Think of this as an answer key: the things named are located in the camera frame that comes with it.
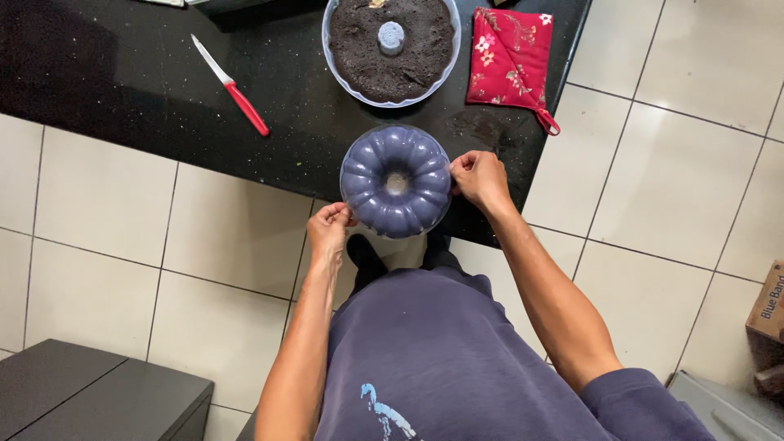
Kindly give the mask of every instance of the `black countertop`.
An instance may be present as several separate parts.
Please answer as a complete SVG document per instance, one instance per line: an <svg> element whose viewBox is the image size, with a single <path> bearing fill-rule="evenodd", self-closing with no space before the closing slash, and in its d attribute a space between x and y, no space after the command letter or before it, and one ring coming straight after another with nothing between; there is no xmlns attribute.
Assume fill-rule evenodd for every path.
<svg viewBox="0 0 784 441"><path fill-rule="evenodd" d="M457 5L463 38L447 81L417 104L378 109L355 100L327 67L326 0L274 0L214 21L195 8L134 0L0 2L0 112L328 201L340 200L340 164L354 140L402 122L435 137L450 159L494 151L521 210L546 134L529 110L465 104L472 14L488 3ZM590 0L503 7L554 16L546 89L554 113ZM268 138L210 71L191 33L258 109ZM438 228L498 246L463 198Z"/></svg>

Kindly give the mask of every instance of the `hand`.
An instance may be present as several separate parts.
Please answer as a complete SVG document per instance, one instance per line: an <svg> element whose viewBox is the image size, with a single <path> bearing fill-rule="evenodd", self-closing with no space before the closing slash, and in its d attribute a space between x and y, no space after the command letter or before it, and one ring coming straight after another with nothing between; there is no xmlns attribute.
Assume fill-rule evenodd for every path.
<svg viewBox="0 0 784 441"><path fill-rule="evenodd" d="M313 250L310 262L325 261L334 269L340 269L341 256L346 242L346 227L357 221L351 219L351 210L345 202L335 202L318 211L307 222L307 236Z"/></svg>
<svg viewBox="0 0 784 441"><path fill-rule="evenodd" d="M485 216L489 217L499 210L517 212L509 196L503 162L494 153L469 151L452 161L449 171L457 182L452 193L463 193Z"/></svg>

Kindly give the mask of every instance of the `red knife handle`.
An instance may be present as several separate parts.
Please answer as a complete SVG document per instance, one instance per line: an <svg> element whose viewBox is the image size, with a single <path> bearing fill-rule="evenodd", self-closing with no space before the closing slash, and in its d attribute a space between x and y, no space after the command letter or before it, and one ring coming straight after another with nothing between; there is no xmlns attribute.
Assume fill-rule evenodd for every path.
<svg viewBox="0 0 784 441"><path fill-rule="evenodd" d="M243 95L239 90L237 90L237 83L228 82L224 84L224 86L226 86L226 90L229 91L231 97L234 98L234 101L237 103L237 106L239 106L240 109L242 109L242 113L244 113L245 116L248 117L251 124L253 124L253 126L256 127L256 130L259 130L261 136L265 137L269 135L270 130L267 128L267 125L264 124L264 121L259 116L259 113L256 111L255 108L253 108L253 105L250 104L248 98L245 98L245 95Z"/></svg>

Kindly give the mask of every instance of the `red floral pot holder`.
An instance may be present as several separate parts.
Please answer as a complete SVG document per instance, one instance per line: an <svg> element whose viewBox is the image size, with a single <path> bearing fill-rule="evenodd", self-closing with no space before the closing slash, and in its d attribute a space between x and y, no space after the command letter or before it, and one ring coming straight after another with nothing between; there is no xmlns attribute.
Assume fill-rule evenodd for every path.
<svg viewBox="0 0 784 441"><path fill-rule="evenodd" d="M553 16L478 7L468 103L529 108L550 135L561 128L545 110Z"/></svg>

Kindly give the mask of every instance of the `plastic container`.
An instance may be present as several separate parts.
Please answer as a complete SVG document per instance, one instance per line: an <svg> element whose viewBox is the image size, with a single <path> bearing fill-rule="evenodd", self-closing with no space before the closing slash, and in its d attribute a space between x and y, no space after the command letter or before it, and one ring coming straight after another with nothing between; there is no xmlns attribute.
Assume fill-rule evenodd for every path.
<svg viewBox="0 0 784 441"><path fill-rule="evenodd" d="M362 134L340 167L343 201L361 224L388 239L438 225L452 202L451 186L444 148L412 126L379 126Z"/></svg>
<svg viewBox="0 0 784 441"><path fill-rule="evenodd" d="M455 63L457 62L457 56L460 54L460 15L457 12L457 5L455 4L455 0L442 0L446 5L446 8L449 10L449 15L452 18L452 28L455 30L455 35L452 37L452 59L447 64L446 68L444 69L444 73L441 75L441 78L438 79L433 85L425 92L424 95L418 98L409 98L407 100L403 100L399 103L392 103L387 101L386 103L377 103L375 101L370 101L369 99L362 96L361 93L357 92L354 89L351 89L351 86L340 76L337 69L335 69L335 62L332 58L332 51L329 48L329 19L332 16L332 12L340 3L339 0L329 0L327 3L327 9L324 11L324 20L321 22L321 45L324 48L324 56L327 57L327 65L329 66L329 70L332 71L332 74L335 75L335 79L338 80L341 86L351 94L352 97L362 101L363 103L370 104L372 106L376 106L378 108L403 108L405 106L409 106L414 103L419 103L421 100L429 97L433 92L436 91L441 84L444 84L446 78L452 72L452 68L455 67Z"/></svg>

